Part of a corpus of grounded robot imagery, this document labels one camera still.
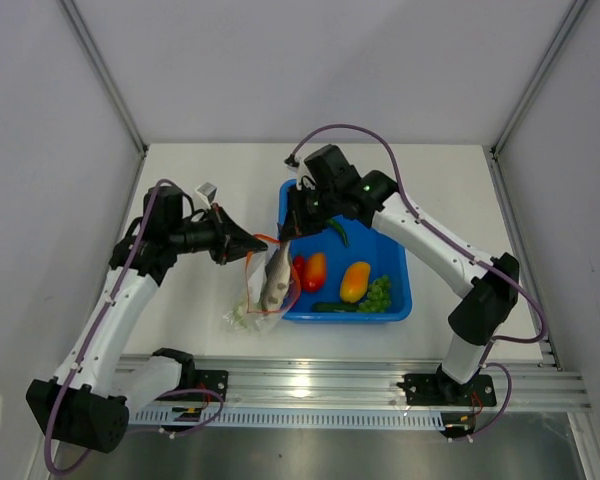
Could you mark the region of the clear zip top bag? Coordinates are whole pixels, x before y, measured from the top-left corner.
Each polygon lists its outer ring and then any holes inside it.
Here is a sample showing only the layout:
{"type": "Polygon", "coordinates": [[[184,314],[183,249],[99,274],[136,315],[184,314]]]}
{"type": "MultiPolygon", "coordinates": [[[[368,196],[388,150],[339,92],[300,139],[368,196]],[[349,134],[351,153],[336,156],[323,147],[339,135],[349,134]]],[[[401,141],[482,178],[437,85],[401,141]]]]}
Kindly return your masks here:
{"type": "Polygon", "coordinates": [[[267,249],[249,253],[244,263],[241,294],[224,315],[229,328],[236,331],[271,330],[296,304],[301,281],[291,257],[291,242],[256,234],[267,249]]]}

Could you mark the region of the grey fish toy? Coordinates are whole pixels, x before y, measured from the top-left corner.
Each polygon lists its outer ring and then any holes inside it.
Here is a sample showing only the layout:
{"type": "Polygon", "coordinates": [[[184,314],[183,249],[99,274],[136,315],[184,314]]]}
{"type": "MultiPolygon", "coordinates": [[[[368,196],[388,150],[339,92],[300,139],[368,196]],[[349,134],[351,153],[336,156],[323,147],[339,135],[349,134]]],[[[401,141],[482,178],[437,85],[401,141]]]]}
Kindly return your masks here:
{"type": "Polygon", "coordinates": [[[264,312],[279,310],[289,292],[292,278],[291,242],[283,241],[265,266],[265,283],[260,294],[264,312]]]}

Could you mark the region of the white cauliflower toy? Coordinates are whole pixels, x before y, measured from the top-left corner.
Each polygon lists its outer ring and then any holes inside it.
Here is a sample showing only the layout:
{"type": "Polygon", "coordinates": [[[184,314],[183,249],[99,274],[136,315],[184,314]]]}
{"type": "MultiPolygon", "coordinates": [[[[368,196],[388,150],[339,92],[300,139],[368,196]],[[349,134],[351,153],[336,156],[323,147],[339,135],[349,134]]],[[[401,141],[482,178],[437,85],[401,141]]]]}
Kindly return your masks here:
{"type": "Polygon", "coordinates": [[[253,304],[246,296],[241,297],[224,315],[224,321],[234,330],[259,331],[261,323],[259,303],[253,304]]]}

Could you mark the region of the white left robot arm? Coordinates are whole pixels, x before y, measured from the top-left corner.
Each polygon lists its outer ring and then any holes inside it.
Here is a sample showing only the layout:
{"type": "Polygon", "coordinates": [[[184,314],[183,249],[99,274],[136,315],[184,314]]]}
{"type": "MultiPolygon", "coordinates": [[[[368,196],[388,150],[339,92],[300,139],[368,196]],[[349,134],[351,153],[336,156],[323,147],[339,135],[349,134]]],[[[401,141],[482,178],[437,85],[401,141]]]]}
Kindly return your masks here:
{"type": "Polygon", "coordinates": [[[120,383],[114,380],[118,361],[180,256],[205,252],[226,265],[266,249],[218,204],[196,209],[191,196],[169,180],[151,187],[141,216],[114,247],[101,296],[70,353],[50,379],[35,379],[28,387],[26,401],[45,442],[109,453],[131,416],[153,401],[207,399],[190,354],[160,348],[120,383]]]}

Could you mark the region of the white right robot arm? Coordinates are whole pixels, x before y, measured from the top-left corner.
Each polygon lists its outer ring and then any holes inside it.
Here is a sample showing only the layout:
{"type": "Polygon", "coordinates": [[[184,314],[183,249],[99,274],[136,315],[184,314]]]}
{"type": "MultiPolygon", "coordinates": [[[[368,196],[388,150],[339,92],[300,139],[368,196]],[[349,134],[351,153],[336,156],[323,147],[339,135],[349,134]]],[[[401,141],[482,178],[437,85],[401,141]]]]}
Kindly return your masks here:
{"type": "Polygon", "coordinates": [[[434,379],[447,405],[469,396],[492,337],[517,304],[519,262],[509,253],[483,259],[462,246],[409,200],[396,177],[378,170],[360,175],[336,145],[286,163],[296,172],[296,185],[287,193],[282,239],[318,234],[329,219],[342,216],[403,246],[458,296],[448,317],[451,343],[434,379]]]}

